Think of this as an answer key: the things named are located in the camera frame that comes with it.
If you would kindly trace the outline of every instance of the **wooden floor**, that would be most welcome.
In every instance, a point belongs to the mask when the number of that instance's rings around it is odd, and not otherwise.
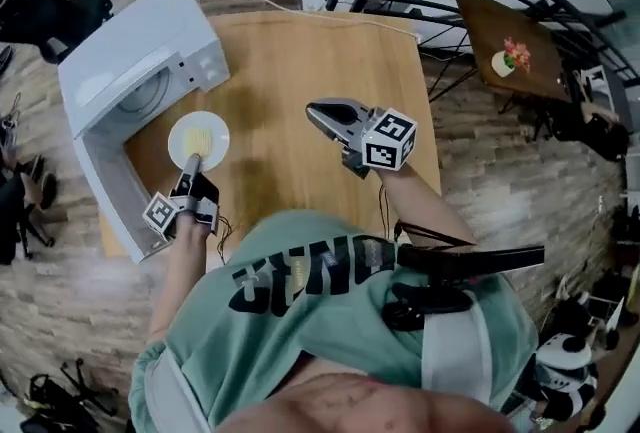
[[[116,11],[131,1],[113,0]],[[260,8],[203,4],[208,14]],[[439,65],[424,61],[427,83]],[[30,47],[16,47],[0,79],[0,112],[8,112],[17,93],[19,155],[42,153],[61,181],[59,200],[47,214],[58,243],[45,250],[32,241],[37,261],[0,267],[0,367],[10,385],[24,391],[33,374],[60,376],[62,361],[82,357],[95,384],[120,389],[119,417],[105,424],[107,431],[121,431],[130,370],[143,348],[164,260],[134,266],[104,259],[98,209],[71,146],[55,68]],[[620,202],[621,170],[578,144],[528,143],[531,128],[519,119],[521,111],[497,114],[503,100],[470,80],[433,104],[442,186],[484,247],[546,245],[544,268],[513,275],[540,321],[558,275],[571,272],[589,282],[609,264],[610,213]],[[596,220],[599,195],[605,208]]]

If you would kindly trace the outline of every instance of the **white plate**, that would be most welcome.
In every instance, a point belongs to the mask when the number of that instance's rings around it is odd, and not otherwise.
[[[194,111],[176,122],[169,133],[168,143],[171,160],[181,170],[187,164],[187,159],[191,154],[184,153],[184,134],[190,127],[203,129],[211,134],[211,154],[202,161],[200,170],[206,172],[215,168],[227,153],[231,137],[224,120],[209,111]]]

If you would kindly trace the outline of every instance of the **flower vase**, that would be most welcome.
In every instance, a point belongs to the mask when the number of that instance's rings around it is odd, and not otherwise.
[[[493,55],[493,58],[491,58],[491,66],[500,77],[507,77],[515,70],[514,67],[509,67],[509,65],[505,63],[505,54],[506,53],[504,51],[498,51]]]

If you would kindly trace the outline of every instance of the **desk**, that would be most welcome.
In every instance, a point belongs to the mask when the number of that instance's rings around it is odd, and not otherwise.
[[[462,20],[469,32],[473,55],[482,80],[496,91],[506,90],[571,102],[560,82],[562,63],[551,32],[524,14],[493,0],[456,0]],[[491,59],[504,50],[504,40],[527,45],[531,68],[516,68],[500,77]]]
[[[379,180],[371,174],[362,181],[344,168],[340,146],[307,120],[309,102],[333,96],[394,107],[414,118],[418,132],[410,163],[439,192],[433,124],[414,40],[330,19],[338,16],[371,18],[333,12],[327,21],[284,12],[212,17],[231,78],[209,93],[191,92],[127,142],[127,155],[148,191],[167,193],[178,178],[166,142],[173,124],[186,113],[208,110],[231,133],[225,159],[206,174],[220,189],[221,214],[235,229],[225,246],[233,249],[260,219],[292,208],[318,209],[382,232]],[[404,20],[373,18],[408,27]],[[108,225],[101,225],[106,255],[121,255]],[[212,250],[217,239],[209,242]]]

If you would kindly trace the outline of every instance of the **hand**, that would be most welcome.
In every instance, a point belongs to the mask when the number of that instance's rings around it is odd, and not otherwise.
[[[187,238],[192,241],[206,240],[211,229],[202,223],[196,221],[191,211],[183,211],[178,214],[176,219],[176,237]]]

